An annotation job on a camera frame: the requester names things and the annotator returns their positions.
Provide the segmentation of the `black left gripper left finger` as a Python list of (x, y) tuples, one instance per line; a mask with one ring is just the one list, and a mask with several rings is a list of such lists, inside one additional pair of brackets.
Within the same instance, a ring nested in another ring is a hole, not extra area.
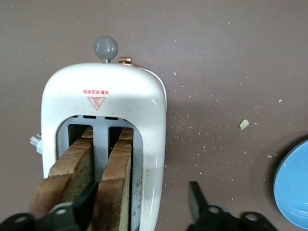
[(0, 224), (2, 231), (85, 231), (90, 225), (98, 182), (89, 183), (74, 202), (56, 205), (42, 218), (18, 213)]

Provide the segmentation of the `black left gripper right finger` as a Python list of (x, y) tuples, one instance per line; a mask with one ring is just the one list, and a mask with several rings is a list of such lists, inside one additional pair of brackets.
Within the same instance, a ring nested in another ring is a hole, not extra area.
[(189, 208), (193, 223), (189, 231), (275, 231), (267, 219), (257, 212), (243, 212), (239, 218), (221, 207), (209, 205), (196, 181), (189, 182)]

